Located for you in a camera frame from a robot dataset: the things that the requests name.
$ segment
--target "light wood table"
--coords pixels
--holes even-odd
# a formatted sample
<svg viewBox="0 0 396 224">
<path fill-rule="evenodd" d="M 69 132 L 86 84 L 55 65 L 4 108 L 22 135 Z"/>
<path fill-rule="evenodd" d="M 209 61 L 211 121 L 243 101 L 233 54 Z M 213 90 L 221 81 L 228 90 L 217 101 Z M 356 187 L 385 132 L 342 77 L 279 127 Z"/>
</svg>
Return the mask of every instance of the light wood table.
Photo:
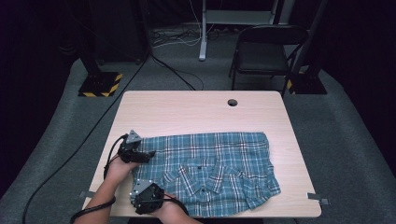
<svg viewBox="0 0 396 224">
<path fill-rule="evenodd" d="M 238 104 L 229 106 L 230 99 Z M 143 138 L 187 133 L 264 132 L 282 192 L 253 211 L 233 217 L 318 217 L 321 213 L 318 201 L 306 197 L 307 192 L 315 191 L 286 108 L 276 91 L 125 92 L 90 191 L 96 191 L 103 181 L 103 167 L 111 146 L 131 130 Z M 111 216 L 140 217 L 130 202 L 132 183 L 132 176 L 121 183 Z"/>
</svg>

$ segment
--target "folded shirt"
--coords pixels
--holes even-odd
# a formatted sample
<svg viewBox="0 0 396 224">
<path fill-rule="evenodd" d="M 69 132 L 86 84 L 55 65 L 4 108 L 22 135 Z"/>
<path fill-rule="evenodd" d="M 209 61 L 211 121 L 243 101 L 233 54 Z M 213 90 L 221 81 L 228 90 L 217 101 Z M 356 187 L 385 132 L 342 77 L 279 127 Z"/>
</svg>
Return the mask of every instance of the folded shirt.
<svg viewBox="0 0 396 224">
<path fill-rule="evenodd" d="M 198 133 L 144 138 L 139 151 L 156 151 L 134 169 L 175 194 L 191 216 L 227 217 L 280 193 L 264 133 Z"/>
</svg>

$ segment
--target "plaid fabric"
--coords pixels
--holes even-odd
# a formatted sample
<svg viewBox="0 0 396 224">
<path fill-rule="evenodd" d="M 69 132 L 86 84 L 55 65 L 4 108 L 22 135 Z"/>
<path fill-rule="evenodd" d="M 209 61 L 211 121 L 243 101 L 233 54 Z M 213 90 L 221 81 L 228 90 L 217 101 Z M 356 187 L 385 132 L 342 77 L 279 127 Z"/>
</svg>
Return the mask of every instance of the plaid fabric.
<svg viewBox="0 0 396 224">
<path fill-rule="evenodd" d="M 145 138 L 156 150 L 134 179 L 153 180 L 199 217 L 227 217 L 280 193 L 264 133 L 199 133 Z"/>
</svg>

